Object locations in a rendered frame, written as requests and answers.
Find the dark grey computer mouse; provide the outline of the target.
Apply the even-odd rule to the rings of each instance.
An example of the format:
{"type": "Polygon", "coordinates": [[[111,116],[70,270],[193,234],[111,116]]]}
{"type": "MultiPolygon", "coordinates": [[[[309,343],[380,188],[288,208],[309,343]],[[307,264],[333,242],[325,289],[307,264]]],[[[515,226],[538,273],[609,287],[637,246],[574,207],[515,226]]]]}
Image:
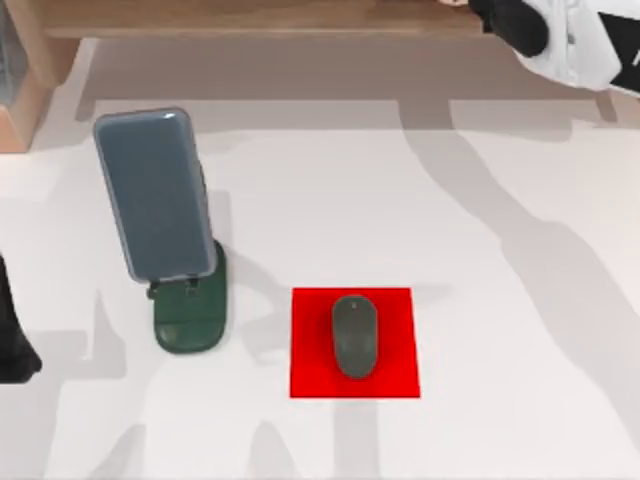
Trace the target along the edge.
{"type": "Polygon", "coordinates": [[[360,294],[341,296],[331,308],[334,358],[340,372],[350,379],[366,378],[377,364],[378,317],[373,301],[360,294]]]}

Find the red mouse pad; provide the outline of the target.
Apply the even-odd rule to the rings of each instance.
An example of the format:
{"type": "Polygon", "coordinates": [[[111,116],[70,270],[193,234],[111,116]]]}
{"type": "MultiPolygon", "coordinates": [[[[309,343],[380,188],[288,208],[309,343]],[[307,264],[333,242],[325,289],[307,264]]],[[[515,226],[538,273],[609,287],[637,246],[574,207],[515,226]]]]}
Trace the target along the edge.
{"type": "Polygon", "coordinates": [[[290,396],[327,399],[418,398],[421,394],[413,302],[407,287],[297,287],[292,291],[290,396]],[[379,355],[373,372],[354,380],[334,358],[331,308],[360,294],[378,309],[379,355]]]}

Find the dark green phone stand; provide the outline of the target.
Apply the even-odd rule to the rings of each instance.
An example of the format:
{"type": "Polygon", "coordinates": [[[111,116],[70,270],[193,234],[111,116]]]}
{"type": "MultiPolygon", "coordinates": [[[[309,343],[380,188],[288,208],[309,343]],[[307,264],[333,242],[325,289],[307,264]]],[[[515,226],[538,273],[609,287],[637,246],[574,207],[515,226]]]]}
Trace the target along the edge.
{"type": "Polygon", "coordinates": [[[228,262],[212,228],[201,163],[159,174],[149,197],[146,295],[155,339],[171,354],[205,352],[226,329],[228,262]]]}

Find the grey-blue smartphone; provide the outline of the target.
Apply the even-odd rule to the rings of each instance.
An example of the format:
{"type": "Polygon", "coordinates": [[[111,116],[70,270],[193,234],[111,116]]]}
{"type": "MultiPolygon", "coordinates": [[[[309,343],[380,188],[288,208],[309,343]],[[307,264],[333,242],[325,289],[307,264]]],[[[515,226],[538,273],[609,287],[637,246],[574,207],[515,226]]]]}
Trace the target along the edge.
{"type": "Polygon", "coordinates": [[[187,112],[105,114],[93,138],[131,277],[152,283],[212,273],[207,189],[187,112]]]}

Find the wooden furniture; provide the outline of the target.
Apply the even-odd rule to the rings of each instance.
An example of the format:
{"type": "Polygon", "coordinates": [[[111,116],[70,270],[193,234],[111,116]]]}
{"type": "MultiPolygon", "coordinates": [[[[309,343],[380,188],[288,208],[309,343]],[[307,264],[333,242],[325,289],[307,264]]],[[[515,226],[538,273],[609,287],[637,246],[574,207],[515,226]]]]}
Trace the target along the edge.
{"type": "Polygon", "coordinates": [[[480,35],[471,10],[449,0],[0,0],[0,28],[8,22],[27,65],[0,107],[2,153],[28,152],[85,38],[480,35]]]}

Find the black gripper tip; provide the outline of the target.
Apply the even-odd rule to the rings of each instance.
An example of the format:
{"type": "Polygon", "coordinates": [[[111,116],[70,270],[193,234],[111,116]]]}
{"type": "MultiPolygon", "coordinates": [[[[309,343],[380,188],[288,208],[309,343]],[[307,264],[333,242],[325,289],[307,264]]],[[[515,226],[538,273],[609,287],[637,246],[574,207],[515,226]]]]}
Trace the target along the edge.
{"type": "Polygon", "coordinates": [[[42,366],[18,320],[6,263],[0,255],[0,384],[26,383],[42,366]]]}

